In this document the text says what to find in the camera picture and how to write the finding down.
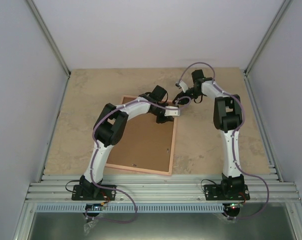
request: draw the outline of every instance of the perforated cable channel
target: perforated cable channel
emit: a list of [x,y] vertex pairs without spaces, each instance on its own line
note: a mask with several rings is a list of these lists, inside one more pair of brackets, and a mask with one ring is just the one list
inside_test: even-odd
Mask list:
[[[83,213],[86,203],[38,203],[37,213]],[[222,213],[222,203],[137,203],[138,213]],[[134,213],[130,203],[109,203],[88,213]]]

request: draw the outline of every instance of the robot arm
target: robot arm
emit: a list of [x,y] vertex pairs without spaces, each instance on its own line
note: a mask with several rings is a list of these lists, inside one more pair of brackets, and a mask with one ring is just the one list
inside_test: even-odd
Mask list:
[[180,110],[176,106],[168,106],[166,102],[160,102],[167,91],[160,86],[156,86],[152,92],[141,94],[135,100],[128,102],[124,105],[112,105],[108,103],[105,105],[100,116],[98,117],[94,129],[97,124],[103,120],[108,114],[117,108],[121,108],[115,111],[107,119],[105,119],[99,126],[97,126],[94,133],[93,152],[91,155],[90,163],[80,178],[79,185],[75,185],[73,188],[73,200],[97,200],[100,189],[96,187],[92,182],[101,185],[103,179],[103,171],[107,163],[109,154],[112,148],[121,140],[127,121],[135,118],[141,114],[152,113],[156,115],[156,122],[162,124],[165,122],[173,121],[173,116],[179,116]]
[[[245,185],[244,176],[237,168],[233,157],[234,147],[235,158],[240,167],[238,146],[239,131],[236,131],[234,136],[232,136],[232,133],[242,123],[242,111],[232,97],[223,94],[223,92],[217,89],[221,88],[211,77],[206,78],[204,76],[202,70],[195,70],[192,73],[192,80],[193,87],[191,88],[187,88],[187,85],[183,81],[176,84],[177,87],[182,89],[182,92],[176,96],[173,103],[183,96],[189,96],[191,99],[194,99],[194,102],[196,102],[195,100],[198,97],[202,98],[203,96],[214,100],[213,123],[215,128],[220,132],[224,151],[224,164],[220,185],[222,192],[220,196],[218,192],[211,192],[211,196],[214,198],[209,199],[210,196],[206,195],[206,199],[231,199],[234,196],[238,196],[239,192],[244,193],[248,189]],[[234,97],[240,101],[238,95],[234,95]],[[186,104],[186,102],[183,101],[179,101],[178,103],[181,105]]]

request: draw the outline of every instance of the brown board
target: brown board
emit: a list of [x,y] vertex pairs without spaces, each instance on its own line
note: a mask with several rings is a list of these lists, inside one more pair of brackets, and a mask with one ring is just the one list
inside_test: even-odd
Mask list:
[[[121,104],[136,99],[123,96]],[[126,123],[123,137],[114,146],[106,167],[150,174],[171,175],[177,119],[156,123],[153,114],[142,114]]]

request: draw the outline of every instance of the metal frame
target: metal frame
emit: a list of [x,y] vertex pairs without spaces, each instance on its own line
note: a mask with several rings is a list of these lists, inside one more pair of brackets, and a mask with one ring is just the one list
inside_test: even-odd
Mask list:
[[270,40],[272,34],[276,30],[277,26],[279,25],[281,19],[283,18],[283,16],[287,12],[287,10],[290,7],[292,2],[293,2],[293,0],[284,0],[283,1],[281,7],[279,8],[279,10],[277,11],[275,17],[272,20],[271,25],[269,26],[268,30],[266,31],[266,33],[265,33],[264,37],[262,38],[262,41],[260,42],[259,46],[255,50],[255,53],[253,54],[253,57],[251,58],[249,64],[247,65],[246,70],[245,70],[246,74],[249,74],[249,72],[251,71],[253,65],[255,64],[255,62],[257,61],[257,59],[260,56],[261,52],[265,48],[267,42]]
[[302,204],[287,202],[286,209],[296,239],[302,240]]
[[284,179],[283,179],[283,176],[282,176],[280,164],[279,164],[279,161],[277,159],[277,156],[275,155],[274,148],[273,148],[273,146],[270,142],[270,138],[268,136],[267,130],[266,130],[264,124],[263,124],[264,121],[263,121],[261,113],[259,111],[260,108],[259,108],[259,105],[258,105],[257,100],[255,98],[255,95],[254,95],[254,92],[253,92],[253,89],[252,89],[252,86],[251,86],[250,78],[247,77],[246,75],[244,75],[243,79],[244,79],[244,83],[245,83],[245,86],[246,86],[247,93],[249,95],[249,99],[251,101],[251,105],[252,105],[253,112],[254,112],[254,115],[255,115],[255,120],[256,120],[260,135],[261,135],[261,139],[262,139],[262,142],[263,142],[263,146],[264,146],[264,150],[265,150],[267,159],[269,160],[271,165],[274,165],[280,182],[283,182]]
[[13,240],[27,240],[29,238],[36,209],[37,204],[24,203]]
[[57,47],[57,44],[55,43],[51,33],[49,32],[48,27],[46,26],[43,18],[41,17],[41,14],[36,6],[36,4],[34,3],[33,0],[25,0],[27,6],[29,7],[30,11],[32,12],[36,22],[38,23],[40,29],[43,32],[44,37],[46,38],[47,42],[49,43],[56,59],[58,60],[58,62],[60,63],[61,67],[63,68],[66,76],[69,78],[70,77],[70,70],[64,60],[64,58],[61,55],[61,52],[59,50],[59,48]]
[[36,179],[38,180],[38,182],[41,181],[41,178],[42,178],[42,176],[44,174],[44,171],[45,171],[45,167],[46,167],[46,163],[47,163],[47,160],[48,160],[51,143],[52,143],[53,137],[55,135],[55,131],[56,131],[57,123],[58,123],[58,118],[59,118],[59,115],[60,115],[62,103],[63,103],[63,101],[65,99],[65,96],[66,96],[69,80],[70,80],[70,77],[68,77],[67,80],[66,80],[65,87],[64,87],[64,90],[63,90],[63,94],[62,94],[62,97],[61,97],[61,100],[60,100],[60,103],[59,103],[59,108],[57,110],[56,118],[55,118],[52,130],[51,130],[50,139],[46,144],[46,150],[45,150],[45,156],[44,156],[44,159],[43,159],[43,164],[42,164],[41,168],[39,169],[38,174],[36,176]]
[[[279,182],[276,173],[260,175],[270,189],[270,202],[299,202],[300,196],[293,182]],[[41,182],[31,183],[26,203],[74,203],[72,194],[65,189],[67,182],[80,179],[80,175],[44,175]],[[103,184],[114,184],[127,192],[137,203],[230,203],[229,200],[206,201],[201,189],[202,179],[220,182],[220,175],[106,175]],[[254,177],[245,177],[251,203],[264,203],[267,193],[264,183]],[[101,201],[80,201],[100,203]],[[117,193],[115,203],[130,203],[130,199]]]

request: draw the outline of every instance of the cork board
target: cork board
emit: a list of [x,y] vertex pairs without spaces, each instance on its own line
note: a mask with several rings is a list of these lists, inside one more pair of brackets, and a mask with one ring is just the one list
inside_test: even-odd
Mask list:
[[[192,84],[193,68],[183,80]],[[69,79],[48,158],[46,175],[82,175],[90,162],[94,142],[92,129],[107,103],[119,104],[123,95],[138,96],[156,85],[173,99],[181,90],[175,86],[185,68],[74,69]],[[203,68],[212,77],[209,68]],[[243,80],[236,67],[217,67],[216,81],[225,91],[238,94],[246,113],[240,130],[241,167],[250,174],[268,174],[269,163]],[[213,124],[214,101],[192,102],[177,118],[172,175],[218,174],[223,170],[224,152],[219,131]],[[141,174],[136,171],[104,168],[108,174]]]
[[[121,104],[136,96],[125,95]],[[126,123],[121,141],[113,147],[106,167],[148,174],[172,175],[177,118],[156,123],[153,114],[142,114]]]

